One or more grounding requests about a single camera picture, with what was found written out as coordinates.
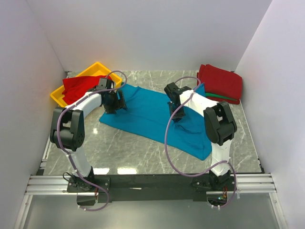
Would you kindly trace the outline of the blue t shirt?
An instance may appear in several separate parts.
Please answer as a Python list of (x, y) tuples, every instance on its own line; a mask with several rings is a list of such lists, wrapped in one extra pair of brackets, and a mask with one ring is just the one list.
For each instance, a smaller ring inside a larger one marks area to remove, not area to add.
[(144, 136), (178, 148), (200, 160), (205, 160), (212, 151), (204, 118), (185, 107), (185, 116), (177, 123), (169, 121), (169, 98), (167, 95), (141, 87), (126, 85), (122, 88), (127, 110), (115, 114), (103, 114), (100, 122), (108, 126)]

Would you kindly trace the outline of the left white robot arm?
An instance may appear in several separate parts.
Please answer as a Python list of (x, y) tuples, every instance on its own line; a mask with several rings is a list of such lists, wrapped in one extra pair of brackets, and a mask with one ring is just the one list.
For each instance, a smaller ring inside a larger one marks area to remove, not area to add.
[(92, 166), (84, 152), (85, 117), (95, 108), (103, 106), (107, 114), (117, 110), (127, 110), (122, 90), (89, 91), (67, 107), (57, 107), (53, 111), (50, 141), (66, 155), (73, 173), (69, 183), (73, 187), (89, 192), (96, 188)]

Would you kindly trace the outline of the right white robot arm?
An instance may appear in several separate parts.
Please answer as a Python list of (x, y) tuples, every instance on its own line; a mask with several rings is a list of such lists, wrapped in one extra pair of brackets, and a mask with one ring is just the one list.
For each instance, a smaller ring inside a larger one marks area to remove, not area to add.
[[(204, 190), (221, 190), (231, 182), (236, 184), (231, 172), (234, 170), (229, 163), (230, 147), (237, 125), (229, 104), (225, 101), (215, 102), (199, 95), (195, 89), (188, 86), (179, 88), (176, 83), (165, 86), (164, 91), (170, 99), (170, 119), (164, 136), (164, 149), (172, 168), (185, 177), (203, 177), (199, 182)], [(212, 164), (205, 172), (189, 175), (179, 171), (171, 162), (167, 150), (167, 135), (171, 121), (178, 122), (184, 116), (184, 107), (188, 107), (204, 118), (205, 132), (212, 145)]]

